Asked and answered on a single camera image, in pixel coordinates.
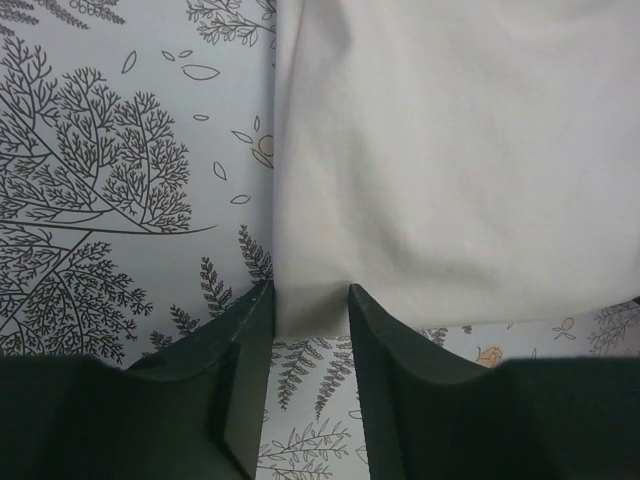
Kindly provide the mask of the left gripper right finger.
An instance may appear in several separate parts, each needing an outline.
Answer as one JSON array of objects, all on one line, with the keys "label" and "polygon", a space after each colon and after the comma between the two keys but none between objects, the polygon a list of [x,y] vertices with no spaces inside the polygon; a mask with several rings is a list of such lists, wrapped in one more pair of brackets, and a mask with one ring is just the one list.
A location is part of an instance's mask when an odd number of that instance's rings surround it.
[{"label": "left gripper right finger", "polygon": [[488,369],[390,315],[359,285],[350,335],[374,479],[635,479],[635,358]]}]

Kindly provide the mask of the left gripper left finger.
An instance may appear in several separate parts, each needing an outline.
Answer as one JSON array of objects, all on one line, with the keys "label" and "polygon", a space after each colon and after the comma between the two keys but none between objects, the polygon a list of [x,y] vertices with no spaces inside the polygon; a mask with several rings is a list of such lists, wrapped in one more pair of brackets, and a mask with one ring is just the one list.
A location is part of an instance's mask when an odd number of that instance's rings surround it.
[{"label": "left gripper left finger", "polygon": [[251,479],[274,331],[262,281],[127,369],[87,356],[1,360],[5,479]]}]

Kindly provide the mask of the white coca-cola t-shirt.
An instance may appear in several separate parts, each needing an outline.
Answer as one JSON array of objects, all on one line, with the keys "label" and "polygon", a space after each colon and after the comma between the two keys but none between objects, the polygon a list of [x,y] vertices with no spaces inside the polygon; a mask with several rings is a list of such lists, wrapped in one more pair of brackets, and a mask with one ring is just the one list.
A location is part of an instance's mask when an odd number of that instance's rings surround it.
[{"label": "white coca-cola t-shirt", "polygon": [[639,294],[635,1],[281,1],[277,333],[555,320]]}]

